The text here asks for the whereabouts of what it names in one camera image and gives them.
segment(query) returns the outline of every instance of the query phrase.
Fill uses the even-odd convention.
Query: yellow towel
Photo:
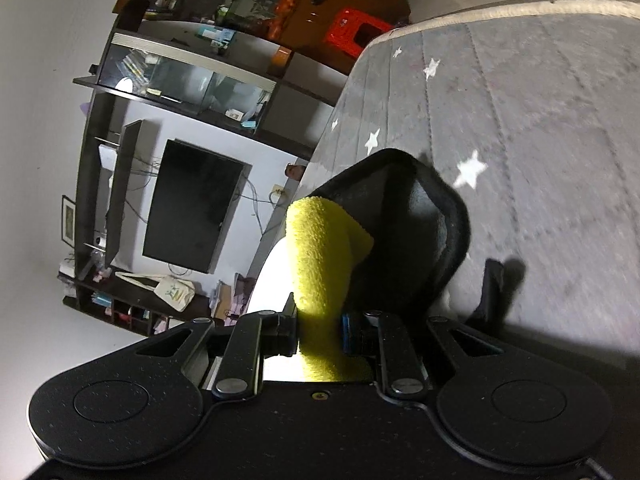
[[[342,353],[340,317],[351,271],[373,238],[336,203],[307,197],[287,210],[286,244],[305,380],[368,380],[366,361]]]

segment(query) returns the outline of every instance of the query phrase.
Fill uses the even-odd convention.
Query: framed picture
[[[76,203],[68,196],[62,196],[62,208],[60,211],[60,231],[62,232],[62,241],[71,246],[75,246],[76,232]]]

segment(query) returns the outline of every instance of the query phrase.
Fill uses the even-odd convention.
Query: red plastic stool
[[[324,41],[351,57],[358,57],[373,38],[393,28],[387,22],[356,9],[343,9],[324,36]]]

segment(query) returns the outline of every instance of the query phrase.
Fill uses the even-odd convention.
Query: gray bedspread
[[[617,16],[497,18],[372,45],[298,196],[366,157],[379,129],[374,151],[405,150],[460,185],[472,241],[447,289],[454,311],[478,304],[487,257],[516,257],[526,276],[508,324],[622,365],[640,356],[639,71],[640,22]],[[473,189],[458,165],[475,150]]]

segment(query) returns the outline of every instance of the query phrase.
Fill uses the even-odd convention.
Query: wall-mounted television
[[[168,140],[151,201],[143,256],[209,272],[243,169],[237,160]]]

